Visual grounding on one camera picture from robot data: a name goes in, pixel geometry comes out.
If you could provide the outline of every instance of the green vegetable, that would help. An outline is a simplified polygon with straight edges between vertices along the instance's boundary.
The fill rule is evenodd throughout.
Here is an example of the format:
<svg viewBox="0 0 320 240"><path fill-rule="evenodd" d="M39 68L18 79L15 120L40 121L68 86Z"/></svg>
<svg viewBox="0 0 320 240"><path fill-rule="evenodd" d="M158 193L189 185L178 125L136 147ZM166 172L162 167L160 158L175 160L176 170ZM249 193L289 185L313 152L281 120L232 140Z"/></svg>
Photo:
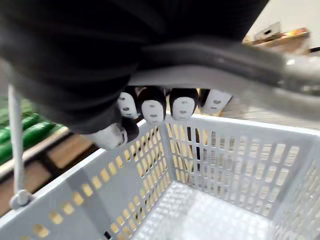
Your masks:
<svg viewBox="0 0 320 240"><path fill-rule="evenodd" d="M29 149L41 142L48 136L48 133L55 127L55 124L48 121L41 121L27 128L22 136L23 149ZM12 159L12 145L10 141L0 145L0 165Z"/></svg>
<svg viewBox="0 0 320 240"><path fill-rule="evenodd" d="M40 121L39 115L36 113L33 113L32 115L27 116L22 120L22 129L26 130L31 126L37 124L39 121ZM10 126L6 126L5 128L0 129L0 144L10 140L10 136L11 136Z"/></svg>
<svg viewBox="0 0 320 240"><path fill-rule="evenodd" d="M33 113L31 103L22 99L21 101L22 117L28 117ZM0 128L5 128L9 125L9 110L8 110L8 97L0 97Z"/></svg>
<svg viewBox="0 0 320 240"><path fill-rule="evenodd" d="M24 131L22 141L23 149L36 145L43 137L55 127L55 124L48 121L41 121Z"/></svg>

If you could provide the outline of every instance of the robotic hand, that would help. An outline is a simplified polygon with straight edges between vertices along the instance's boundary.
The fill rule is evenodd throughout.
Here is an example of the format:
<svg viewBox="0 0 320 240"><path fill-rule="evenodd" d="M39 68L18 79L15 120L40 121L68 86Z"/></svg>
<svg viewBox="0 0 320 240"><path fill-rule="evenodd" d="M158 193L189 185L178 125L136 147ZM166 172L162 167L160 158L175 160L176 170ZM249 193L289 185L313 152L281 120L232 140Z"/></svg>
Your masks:
<svg viewBox="0 0 320 240"><path fill-rule="evenodd" d="M171 116L177 121L186 121L197 106L207 114L220 111L231 99L231 95L217 90L195 88L172 88L169 96ZM139 134L136 119L141 114L151 125L159 125L166 118L167 101L163 88L144 87L138 91L127 86L117 99L122 115L122 124L113 123L98 132L86 134L98 146L112 150L134 140Z"/></svg>
<svg viewBox="0 0 320 240"><path fill-rule="evenodd" d="M40 114L112 150L137 136L135 118L139 114L150 124L160 124L166 117L166 97L156 87L162 80L156 84L150 84L151 78L143 84L130 82L141 65L148 64L143 48L199 35L240 44L267 3L80 0L52 4L5 0L0 8L0 56L12 66L10 84L30 99ZM222 43L222 48L233 51L232 44ZM204 52L198 59L215 59L208 54ZM190 64L188 56L176 59ZM241 63L238 59L233 62L237 66ZM164 86L172 89L169 103L173 118L188 119L197 105L214 113L229 101L231 96L224 95L222 92L228 91L223 89L203 90L198 96L196 88L219 88L211 84L212 79L208 85L197 78L193 76L192 86ZM127 86L147 87L137 95L134 87Z"/></svg>

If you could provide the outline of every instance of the white wall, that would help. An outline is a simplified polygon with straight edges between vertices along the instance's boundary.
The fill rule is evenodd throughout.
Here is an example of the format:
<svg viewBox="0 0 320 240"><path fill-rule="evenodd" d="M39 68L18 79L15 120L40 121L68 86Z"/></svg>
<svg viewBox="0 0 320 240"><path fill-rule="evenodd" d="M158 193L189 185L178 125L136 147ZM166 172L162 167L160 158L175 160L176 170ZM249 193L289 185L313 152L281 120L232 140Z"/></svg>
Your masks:
<svg viewBox="0 0 320 240"><path fill-rule="evenodd" d="M275 22L283 32L307 27L310 48L320 47L320 0L270 0L248 32L250 37Z"/></svg>

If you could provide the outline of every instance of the basket bottom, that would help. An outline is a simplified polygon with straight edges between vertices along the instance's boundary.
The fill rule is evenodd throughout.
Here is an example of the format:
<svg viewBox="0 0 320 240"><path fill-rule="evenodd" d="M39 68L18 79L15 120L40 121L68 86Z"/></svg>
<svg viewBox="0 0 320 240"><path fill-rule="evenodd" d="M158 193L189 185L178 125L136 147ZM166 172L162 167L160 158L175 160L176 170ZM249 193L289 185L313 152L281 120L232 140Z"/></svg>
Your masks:
<svg viewBox="0 0 320 240"><path fill-rule="evenodd" d="M172 182L135 240L266 240L272 221L179 182Z"/></svg>

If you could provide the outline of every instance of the cucumber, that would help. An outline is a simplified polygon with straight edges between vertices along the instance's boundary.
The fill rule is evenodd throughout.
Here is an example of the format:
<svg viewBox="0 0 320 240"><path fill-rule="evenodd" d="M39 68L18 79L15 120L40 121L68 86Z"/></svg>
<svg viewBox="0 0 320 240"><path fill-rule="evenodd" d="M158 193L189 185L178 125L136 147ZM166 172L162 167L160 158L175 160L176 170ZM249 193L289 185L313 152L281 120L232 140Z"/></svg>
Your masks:
<svg viewBox="0 0 320 240"><path fill-rule="evenodd" d="M22 136L23 150L27 150L46 138L48 133L55 127L55 124L48 121L41 121L27 128ZM12 159L12 145L10 141L0 145L0 165Z"/></svg>
<svg viewBox="0 0 320 240"><path fill-rule="evenodd" d="M12 145L10 141L0 145L0 165L12 159Z"/></svg>
<svg viewBox="0 0 320 240"><path fill-rule="evenodd" d="M40 121L40 117L38 114L33 113L30 116L27 116L24 118L21 123L22 123L22 129L26 130L30 128L31 126L37 124ZM6 141L10 140L11 136L11 131L10 131L10 126L6 126L3 129L0 130L0 144L5 143Z"/></svg>
<svg viewBox="0 0 320 240"><path fill-rule="evenodd" d="M49 121L41 121L26 129L23 133L23 149L29 149L43 140L44 136L55 127L55 124Z"/></svg>

